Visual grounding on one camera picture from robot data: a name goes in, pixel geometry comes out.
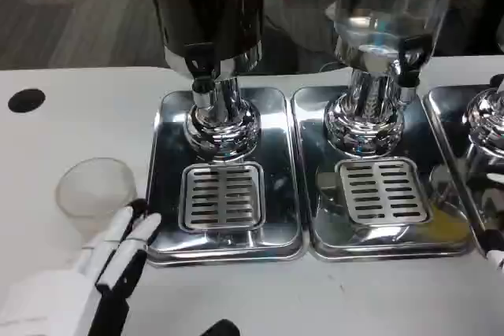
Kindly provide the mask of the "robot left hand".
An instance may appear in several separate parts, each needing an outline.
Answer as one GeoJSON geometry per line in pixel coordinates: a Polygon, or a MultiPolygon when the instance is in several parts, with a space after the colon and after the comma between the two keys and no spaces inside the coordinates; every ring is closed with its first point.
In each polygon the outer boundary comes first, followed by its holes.
{"type": "Polygon", "coordinates": [[[1,309],[3,335],[120,335],[128,299],[146,263],[161,215],[119,210],[73,266],[39,271],[14,283],[1,309]]]}

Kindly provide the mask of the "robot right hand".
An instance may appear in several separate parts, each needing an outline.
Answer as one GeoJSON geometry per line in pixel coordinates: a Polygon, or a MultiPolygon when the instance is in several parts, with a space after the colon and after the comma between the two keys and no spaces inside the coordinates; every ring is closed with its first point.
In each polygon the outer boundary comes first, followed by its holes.
{"type": "Polygon", "coordinates": [[[503,236],[497,230],[486,230],[484,236],[487,261],[499,273],[503,274],[503,236]]]}

